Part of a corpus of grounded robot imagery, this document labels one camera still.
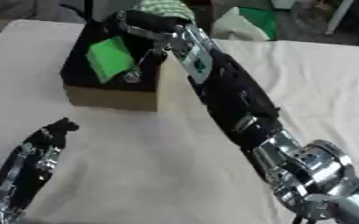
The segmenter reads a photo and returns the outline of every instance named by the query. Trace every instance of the silver metal component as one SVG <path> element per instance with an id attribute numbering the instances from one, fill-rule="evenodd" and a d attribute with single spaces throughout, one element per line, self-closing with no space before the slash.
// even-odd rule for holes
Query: silver metal component
<path id="1" fill-rule="evenodd" d="M 349 156 L 332 143 L 317 140 L 303 148 L 282 130 L 253 155 L 275 197 L 297 215 L 359 223 L 359 178 Z"/>
<path id="2" fill-rule="evenodd" d="M 117 19 L 117 22 L 119 23 L 120 29 L 129 34 L 132 34 L 132 35 L 135 35 L 135 36 L 138 36 L 141 38 L 145 38 L 145 39 L 154 40 L 157 42 L 167 42 L 167 43 L 172 38 L 172 33 L 165 33 L 165 32 L 156 33 L 153 31 L 147 31 L 140 27 L 128 25 L 126 23 L 126 12 L 124 12 L 124 11 L 118 12 L 116 19 Z"/>
<path id="3" fill-rule="evenodd" d="M 208 35 L 194 24 L 177 27 L 177 38 L 172 38 L 173 53 L 196 84 L 202 84 L 212 71 L 211 49 L 218 47 Z"/>
<path id="4" fill-rule="evenodd" d="M 18 177 L 24 162 L 36 149 L 31 143 L 24 143 L 21 145 L 21 151 L 17 154 L 17 157 L 13 163 L 13 166 L 9 170 L 5 181 L 0 185 L 0 223 L 12 224 L 23 213 L 20 209 L 10 208 L 10 198 L 13 195 L 16 186 L 14 185 L 16 178 Z"/>
<path id="5" fill-rule="evenodd" d="M 153 52 L 153 49 L 148 50 L 143 58 L 135 65 L 128 73 L 123 76 L 123 79 L 128 83 L 138 83 L 141 81 L 141 69 L 140 66 L 143 64 L 145 59 Z"/>
<path id="6" fill-rule="evenodd" d="M 37 163 L 37 169 L 53 173 L 61 152 L 62 150 L 60 148 L 51 146 L 43 158 Z"/>
<path id="7" fill-rule="evenodd" d="M 242 132 L 249 128 L 253 123 L 257 122 L 257 118 L 253 115 L 245 115 L 234 127 L 234 131 Z"/>
<path id="8" fill-rule="evenodd" d="M 334 201 L 332 211 L 338 223 L 359 224 L 359 188 L 348 197 Z"/>
<path id="9" fill-rule="evenodd" d="M 128 83 L 138 83 L 141 81 L 140 69 L 135 67 L 123 76 L 123 79 Z"/>

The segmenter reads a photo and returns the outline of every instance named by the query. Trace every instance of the robotic hand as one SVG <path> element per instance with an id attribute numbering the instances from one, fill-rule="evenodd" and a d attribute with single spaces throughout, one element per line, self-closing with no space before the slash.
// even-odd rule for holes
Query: robotic hand
<path id="1" fill-rule="evenodd" d="M 34 132 L 0 169 L 0 224 L 13 224 L 49 181 L 66 146 L 66 135 L 79 127 L 67 118 Z"/>
<path id="2" fill-rule="evenodd" d="M 172 50 L 215 122 L 277 200 L 297 215 L 293 224 L 328 219 L 359 224 L 359 178 L 350 157 L 323 140 L 299 145 L 263 89 L 202 29 L 140 11 L 121 12 L 110 21 L 124 32 L 156 40 L 157 50 Z"/>

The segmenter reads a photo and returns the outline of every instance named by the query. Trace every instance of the green block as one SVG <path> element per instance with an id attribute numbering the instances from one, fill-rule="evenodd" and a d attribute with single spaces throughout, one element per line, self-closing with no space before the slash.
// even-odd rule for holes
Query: green block
<path id="1" fill-rule="evenodd" d="M 90 46 L 86 56 L 101 84 L 135 66 L 133 58 L 120 37 L 110 38 Z"/>
<path id="2" fill-rule="evenodd" d="M 240 8 L 239 11 L 241 16 L 262 29 L 270 39 L 276 38 L 275 19 L 272 11 L 252 8 Z"/>

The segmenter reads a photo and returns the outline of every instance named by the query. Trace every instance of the white tablecloth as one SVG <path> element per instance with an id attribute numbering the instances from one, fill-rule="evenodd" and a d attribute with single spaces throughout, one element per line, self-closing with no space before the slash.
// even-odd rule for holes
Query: white tablecloth
<path id="1" fill-rule="evenodd" d="M 52 180 L 27 211 L 42 223 L 286 224 L 242 155 L 215 127 L 174 60 L 163 66 L 158 113 L 76 108 L 59 71 L 77 24 L 18 21 L 0 35 L 0 165 L 47 123 L 68 116 L 81 129 Z M 359 173 L 359 47 L 221 41 L 282 107 L 303 144 L 346 149 Z"/>

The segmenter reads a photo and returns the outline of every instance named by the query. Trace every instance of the checkered cloth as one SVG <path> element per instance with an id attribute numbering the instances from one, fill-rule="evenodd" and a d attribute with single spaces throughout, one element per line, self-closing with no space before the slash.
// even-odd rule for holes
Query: checkered cloth
<path id="1" fill-rule="evenodd" d="M 180 0 L 142 0 L 135 9 L 162 17 L 184 18 L 195 23 L 194 13 Z"/>

